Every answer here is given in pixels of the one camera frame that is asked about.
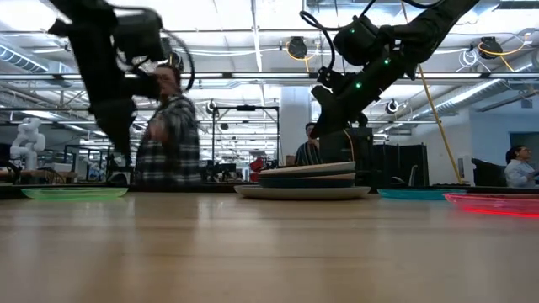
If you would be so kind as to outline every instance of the yellow cable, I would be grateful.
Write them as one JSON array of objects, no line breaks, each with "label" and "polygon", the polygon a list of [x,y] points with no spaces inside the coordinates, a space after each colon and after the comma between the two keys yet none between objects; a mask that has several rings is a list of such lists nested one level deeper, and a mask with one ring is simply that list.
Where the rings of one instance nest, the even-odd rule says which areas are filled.
[{"label": "yellow cable", "polygon": [[505,60],[505,58],[503,56],[500,56],[499,58],[505,63],[505,65],[507,66],[507,68],[509,68],[510,71],[512,71],[512,72],[515,71],[513,69],[513,67],[511,67],[511,65],[507,62],[507,60]]},{"label": "yellow cable", "polygon": [[[404,2],[401,0],[401,7],[403,8],[403,15],[406,19],[406,22],[408,22],[408,15],[406,14],[406,6],[404,5]],[[444,140],[444,145],[446,146],[447,154],[449,155],[449,160],[451,160],[451,165],[453,166],[453,171],[455,172],[456,180],[459,184],[462,184],[462,178],[460,173],[458,173],[458,168],[456,167],[455,158],[453,157],[453,153],[451,152],[451,147],[449,146],[449,142],[447,141],[446,137],[446,131],[444,130],[444,127],[441,125],[440,117],[438,116],[438,112],[436,112],[435,103],[432,99],[432,96],[430,95],[429,91],[429,85],[427,84],[427,80],[424,78],[423,73],[423,67],[419,64],[419,74],[421,75],[421,81],[423,82],[424,91],[427,94],[427,99],[429,100],[430,108],[432,109],[432,113],[435,116],[436,124],[438,124],[438,128],[440,129],[441,138]]]},{"label": "yellow cable", "polygon": [[352,138],[348,134],[348,131],[343,130],[344,134],[348,137],[348,141],[350,141],[350,150],[352,151],[352,162],[355,162],[355,155],[354,155],[354,142],[352,141]]},{"label": "yellow cable", "polygon": [[296,61],[304,61],[305,62],[305,68],[307,69],[307,72],[309,72],[309,60],[311,60],[312,58],[314,58],[314,56],[317,55],[318,53],[318,45],[317,45],[317,49],[314,51],[314,54],[312,54],[312,56],[308,57],[308,58],[303,58],[303,59],[300,59],[300,58],[296,58],[294,57],[290,51],[288,50],[288,45],[290,45],[290,41],[286,42],[286,45],[285,45],[285,49],[286,49],[286,53],[288,54],[288,56],[290,56],[290,58],[296,60]]},{"label": "yellow cable", "polygon": [[513,55],[519,51],[522,51],[522,49],[524,48],[524,46],[526,46],[526,40],[528,39],[528,35],[525,35],[524,36],[524,42],[522,42],[522,45],[516,49],[516,50],[512,50],[512,51],[507,51],[507,52],[503,52],[503,53],[497,53],[497,52],[493,52],[493,51],[488,51],[488,50],[484,50],[483,48],[481,48],[481,45],[483,45],[484,43],[481,42],[479,43],[478,45],[478,49],[480,51],[482,51],[483,53],[485,54],[489,54],[489,55],[492,55],[492,56],[508,56],[508,55]]}]

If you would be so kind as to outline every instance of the dark blue plate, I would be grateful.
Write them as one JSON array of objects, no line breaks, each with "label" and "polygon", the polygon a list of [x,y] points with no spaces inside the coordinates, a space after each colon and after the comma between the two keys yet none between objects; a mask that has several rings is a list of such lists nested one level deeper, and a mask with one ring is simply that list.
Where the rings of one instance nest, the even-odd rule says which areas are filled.
[{"label": "dark blue plate", "polygon": [[344,171],[336,171],[336,172],[317,172],[317,173],[269,173],[269,174],[259,174],[259,178],[261,179],[269,179],[269,178],[283,178],[283,179],[289,179],[289,178],[310,178],[310,177],[326,177],[326,176],[336,176],[340,174],[348,174],[348,173],[355,173],[354,170],[344,170]]},{"label": "dark blue plate", "polygon": [[260,186],[270,189],[330,189],[349,188],[355,185],[355,180],[343,179],[302,179],[302,178],[261,178]]}]

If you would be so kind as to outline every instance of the red plate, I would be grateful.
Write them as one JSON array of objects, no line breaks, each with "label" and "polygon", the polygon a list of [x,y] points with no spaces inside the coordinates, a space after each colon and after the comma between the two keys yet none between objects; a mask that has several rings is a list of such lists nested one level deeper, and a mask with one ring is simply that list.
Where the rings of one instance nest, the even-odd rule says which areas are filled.
[{"label": "red plate", "polygon": [[539,218],[539,194],[444,194],[444,196],[465,211]]}]

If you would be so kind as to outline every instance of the green plate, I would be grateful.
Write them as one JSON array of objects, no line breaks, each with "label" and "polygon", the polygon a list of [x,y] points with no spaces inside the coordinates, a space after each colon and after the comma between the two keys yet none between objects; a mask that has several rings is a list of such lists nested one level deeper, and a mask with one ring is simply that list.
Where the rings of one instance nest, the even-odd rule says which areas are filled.
[{"label": "green plate", "polygon": [[22,189],[23,194],[31,199],[88,201],[93,199],[113,199],[127,193],[124,188],[41,188]]}]

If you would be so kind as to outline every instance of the man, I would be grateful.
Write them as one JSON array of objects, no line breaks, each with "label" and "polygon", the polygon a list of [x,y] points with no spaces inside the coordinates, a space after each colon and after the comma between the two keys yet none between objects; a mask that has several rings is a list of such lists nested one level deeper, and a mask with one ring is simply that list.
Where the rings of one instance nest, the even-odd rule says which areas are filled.
[{"label": "man", "polygon": [[322,164],[322,158],[320,157],[320,143],[317,139],[311,139],[311,131],[314,128],[315,123],[307,123],[305,125],[305,132],[307,133],[307,142],[303,143],[296,152],[296,165],[315,165]]},{"label": "man", "polygon": [[135,183],[177,187],[200,182],[200,142],[195,106],[179,87],[181,71],[161,65],[154,72],[161,98],[136,154]]},{"label": "man", "polygon": [[507,167],[505,168],[505,180],[511,188],[534,188],[535,177],[538,171],[534,170],[528,161],[531,159],[531,150],[526,146],[513,146],[505,154]]}]

